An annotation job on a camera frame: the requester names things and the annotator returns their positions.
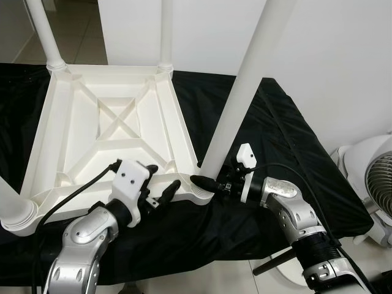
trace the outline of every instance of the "fan grille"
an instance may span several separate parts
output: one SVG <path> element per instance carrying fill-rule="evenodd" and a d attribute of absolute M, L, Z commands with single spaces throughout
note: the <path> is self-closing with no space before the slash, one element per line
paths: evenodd
<path fill-rule="evenodd" d="M 392 217 L 392 151 L 388 151 L 369 166 L 367 189 L 375 203 Z"/>

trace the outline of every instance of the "white fan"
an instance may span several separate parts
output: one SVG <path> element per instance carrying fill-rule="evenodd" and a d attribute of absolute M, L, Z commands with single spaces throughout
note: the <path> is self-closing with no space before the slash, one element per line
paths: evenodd
<path fill-rule="evenodd" d="M 342 146 L 332 157 L 374 221 L 354 243 L 370 236 L 381 246 L 392 248 L 392 135 Z"/>

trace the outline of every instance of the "white wall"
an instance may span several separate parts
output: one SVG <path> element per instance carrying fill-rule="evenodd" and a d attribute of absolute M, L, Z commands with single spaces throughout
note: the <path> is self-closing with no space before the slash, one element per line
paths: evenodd
<path fill-rule="evenodd" d="M 23 0 L 0 0 L 0 62 L 14 62 L 34 33 Z"/>
<path fill-rule="evenodd" d="M 265 0 L 174 0 L 176 70 L 235 75 Z M 160 0 L 99 0 L 109 64 L 155 65 Z M 328 152 L 391 129 L 391 1 L 299 0 L 269 76 Z"/>

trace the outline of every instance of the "black cloth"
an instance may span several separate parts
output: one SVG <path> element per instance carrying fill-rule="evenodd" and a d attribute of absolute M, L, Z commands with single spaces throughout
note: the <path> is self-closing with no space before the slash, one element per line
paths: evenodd
<path fill-rule="evenodd" d="M 37 127 L 50 77 L 42 66 L 0 68 L 4 72 L 0 81 L 0 134 L 2 140 L 5 138 L 0 145 L 0 172 L 19 190 L 34 137 L 31 129 Z M 234 79 L 174 72 L 173 85 L 198 160 L 203 160 Z M 28 109 L 21 113 L 17 105 Z M 316 193 L 336 237 L 360 235 L 371 228 L 372 220 L 359 198 L 291 98 L 272 78 L 261 82 L 232 148 L 242 143 L 251 144 L 258 164 L 280 162 L 302 174 Z M 15 165 L 13 158 L 18 156 L 21 158 Z M 292 181 L 313 205 L 304 183 L 290 171 L 269 167 L 257 173 L 260 177 Z M 45 226 L 45 270 L 61 250 L 61 235 L 69 222 Z M 29 285 L 32 238 L 15 237 L 1 229 L 0 244 L 0 285 Z M 253 203 L 245 205 L 238 199 L 218 197 L 205 206 L 176 202 L 164 214 L 155 214 L 135 228 L 126 229 L 109 245 L 101 260 L 99 283 L 115 284 L 194 270 L 213 260 L 264 258 L 287 246 L 273 214 Z"/>

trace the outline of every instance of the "black cable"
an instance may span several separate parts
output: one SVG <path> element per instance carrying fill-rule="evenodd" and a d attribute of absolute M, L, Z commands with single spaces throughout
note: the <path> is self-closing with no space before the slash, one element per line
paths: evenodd
<path fill-rule="evenodd" d="M 66 203 L 68 203 L 73 198 L 75 198 L 78 194 L 82 193 L 84 190 L 86 190 L 87 188 L 92 186 L 95 182 L 97 182 L 104 175 L 106 175 L 107 172 L 109 172 L 110 170 L 113 170 L 114 172 L 117 172 L 120 164 L 121 164 L 121 160 L 117 160 L 117 162 L 115 162 L 113 164 L 110 164 L 105 170 L 103 170 L 102 173 L 97 175 L 94 179 L 92 179 L 90 182 L 88 182 L 84 186 L 81 186 L 79 189 L 77 189 L 74 193 L 70 194 L 63 201 L 61 201 L 60 203 L 55 205 L 51 210 L 49 210 L 46 213 L 46 215 L 43 216 L 43 218 L 41 218 L 41 220 L 39 221 L 39 223 L 37 225 L 36 232 L 34 233 L 34 236 L 33 236 L 33 247 L 34 247 L 33 248 L 33 250 L 34 250 L 33 253 L 34 253 L 34 255 L 33 255 L 32 269 L 31 269 L 31 277 L 32 277 L 31 278 L 31 293 L 32 294 L 37 294 L 36 271 L 38 269 L 40 274 L 42 272 L 42 268 L 41 268 L 41 264 L 40 264 L 40 259 L 41 259 L 40 255 L 41 254 L 40 254 L 40 247 L 39 247 L 39 233 L 40 233 L 44 223 L 60 207 L 64 206 Z M 43 279 L 41 278 L 41 289 L 42 289 L 42 291 L 44 289 L 44 286 L 45 286 L 45 283 L 44 283 Z"/>
<path fill-rule="evenodd" d="M 263 164 L 260 165 L 258 167 L 254 167 L 254 168 L 249 168 L 247 169 L 248 172 L 254 172 L 256 170 L 258 170 L 259 168 L 264 168 L 264 167 L 283 167 L 286 168 L 287 170 L 290 170 L 292 173 L 294 173 L 297 177 L 299 177 L 302 182 L 306 185 L 309 193 L 312 195 L 312 198 L 314 200 L 314 203 L 319 211 L 319 218 L 320 221 L 322 223 L 322 225 L 324 226 L 327 234 L 329 235 L 329 237 L 333 240 L 333 242 L 337 245 L 337 249 L 340 251 L 340 253 L 350 262 L 351 266 L 353 267 L 353 269 L 355 270 L 356 274 L 360 277 L 360 279 L 362 280 L 362 282 L 365 284 L 365 286 L 369 289 L 369 291 L 372 294 L 378 294 L 378 292 L 376 291 L 376 289 L 372 286 L 372 284 L 369 282 L 369 280 L 367 279 L 367 277 L 364 275 L 364 273 L 362 272 L 362 270 L 360 269 L 360 267 L 354 262 L 354 260 L 348 255 L 348 253 L 346 253 L 345 250 L 343 250 L 342 248 L 342 244 L 340 243 L 339 240 L 337 240 L 334 235 L 332 234 L 331 228 L 328 225 L 328 222 L 326 221 L 326 217 L 324 215 L 323 210 L 321 209 L 320 203 L 317 200 L 316 195 L 314 194 L 314 191 L 311 187 L 311 185 L 309 185 L 308 181 L 305 180 L 305 178 L 303 176 L 301 176 L 295 169 L 285 165 L 285 164 L 280 164 L 277 162 L 273 162 L 270 164 Z"/>

